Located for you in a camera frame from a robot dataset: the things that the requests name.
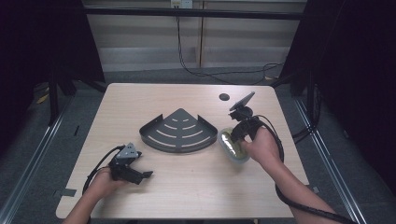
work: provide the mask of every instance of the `wrist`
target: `wrist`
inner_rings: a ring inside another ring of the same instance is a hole
[[[89,200],[92,203],[97,203],[99,202],[99,200],[103,198],[103,195],[92,188],[88,188],[85,191],[85,193],[82,195],[82,197],[85,198],[86,200]]]

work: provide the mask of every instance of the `wooden table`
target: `wooden table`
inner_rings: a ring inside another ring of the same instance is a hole
[[[292,217],[276,196],[275,184],[254,160],[231,162],[219,142],[189,154],[173,154],[149,147],[139,129],[179,108],[206,119],[218,131],[234,127],[229,109],[255,91],[247,106],[274,124],[285,149],[285,163],[308,184],[300,157],[274,89],[263,86],[111,84],[98,109],[56,215],[64,218],[81,196],[87,175],[113,147],[134,143],[143,156],[132,163],[137,171],[154,171],[140,185],[129,184],[96,205],[92,217],[130,219],[210,219]],[[230,100],[222,101],[222,93]]]

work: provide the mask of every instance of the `black curtain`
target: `black curtain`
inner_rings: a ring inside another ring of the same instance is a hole
[[[82,7],[82,3],[0,3],[1,148],[7,148],[18,131],[34,86],[48,81],[54,68],[61,87],[71,79],[105,81],[86,15],[52,13],[43,10],[46,7]]]
[[[311,71],[324,101],[396,194],[396,2],[308,1],[281,77]],[[301,94],[308,73],[291,79]]]

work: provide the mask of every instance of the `white wall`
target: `white wall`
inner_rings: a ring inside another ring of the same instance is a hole
[[[170,0],[84,0],[86,6],[170,7]],[[302,12],[305,1],[193,1],[194,8]],[[175,17],[88,16],[107,71],[179,68]],[[262,66],[286,59],[297,21],[180,18],[188,67]]]

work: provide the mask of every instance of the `gray floor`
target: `gray floor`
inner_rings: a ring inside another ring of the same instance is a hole
[[[212,73],[246,71],[246,68],[212,68],[206,69]],[[233,84],[253,84],[262,79],[262,73],[221,75],[217,78],[227,79]],[[112,82],[154,82],[154,83],[199,83],[226,84],[213,77],[197,77],[182,69],[107,73],[107,84]],[[61,107],[69,107],[63,113],[62,124],[38,165],[38,170],[32,177],[27,191],[23,194],[12,223],[60,223],[55,216],[60,198],[56,190],[64,189],[73,170],[79,151],[91,127],[93,118],[101,103],[103,94],[77,82],[78,92],[74,97],[61,96]],[[38,98],[42,91],[35,93]],[[276,88],[276,94],[281,103],[291,133],[299,132],[303,120],[297,110],[295,99],[290,96],[289,86]],[[32,102],[25,122],[8,154],[0,160],[0,205],[3,207],[11,192],[17,186],[25,172],[25,167],[33,157],[36,147],[48,129],[50,117],[49,102],[41,105]],[[367,223],[394,223],[396,221],[396,199],[387,189],[378,174],[365,162],[355,144],[344,137],[343,129],[335,116],[324,105],[318,130],[322,135],[332,158],[340,169],[352,195],[356,198],[359,208]],[[297,144],[305,171],[310,181],[310,187],[319,190],[318,195],[328,202],[337,213],[348,216],[345,203],[332,182],[328,170],[318,154],[311,137],[308,136]],[[249,223],[250,220],[210,220],[206,223]],[[126,223],[126,220],[93,220],[92,223]],[[183,223],[175,220],[139,220],[139,224]],[[262,223],[294,223],[292,218],[262,219]]]

